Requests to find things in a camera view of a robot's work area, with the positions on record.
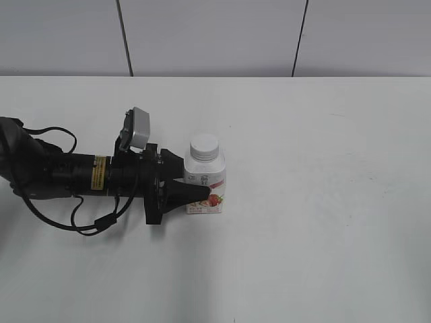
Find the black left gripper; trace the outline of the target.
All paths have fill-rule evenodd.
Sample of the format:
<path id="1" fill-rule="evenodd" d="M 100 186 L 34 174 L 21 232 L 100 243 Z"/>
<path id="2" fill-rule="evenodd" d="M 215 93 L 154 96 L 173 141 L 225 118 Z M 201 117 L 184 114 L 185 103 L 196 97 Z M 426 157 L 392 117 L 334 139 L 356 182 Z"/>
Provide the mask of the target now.
<path id="1" fill-rule="evenodd" d="M 118 199 L 126 197 L 127 201 L 114 212 L 115 217 L 123 215 L 133 199 L 142 198 L 146 223 L 159 225 L 162 214 L 208 199 L 210 187 L 176 181 L 183 176 L 184 159 L 168 149 L 161 149 L 159 154 L 158 145 L 149 143 L 140 152 L 123 151 L 116 142 L 108 172 L 108 194 Z M 162 198 L 160 182 L 164 182 Z"/>

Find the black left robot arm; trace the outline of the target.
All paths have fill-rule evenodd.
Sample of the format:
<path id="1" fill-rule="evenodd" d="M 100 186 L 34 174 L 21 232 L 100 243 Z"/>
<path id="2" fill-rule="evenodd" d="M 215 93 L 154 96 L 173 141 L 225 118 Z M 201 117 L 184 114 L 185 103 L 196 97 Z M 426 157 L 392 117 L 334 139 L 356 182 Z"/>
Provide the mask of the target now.
<path id="1" fill-rule="evenodd" d="M 16 118 L 1 117 L 1 177 L 37 218 L 53 227 L 96 234 L 116 223 L 135 198 L 143 199 L 146 223 L 159 225 L 163 214 L 210 196 L 207 186 L 181 182 L 183 158 L 156 144 L 141 152 L 123 151 L 117 139 L 112 156 L 86 155 L 64 152 L 39 139 L 43 133 L 44 129 L 24 128 Z M 57 223 L 32 204 L 33 200 L 84 196 L 125 197 L 127 202 L 85 226 Z"/>

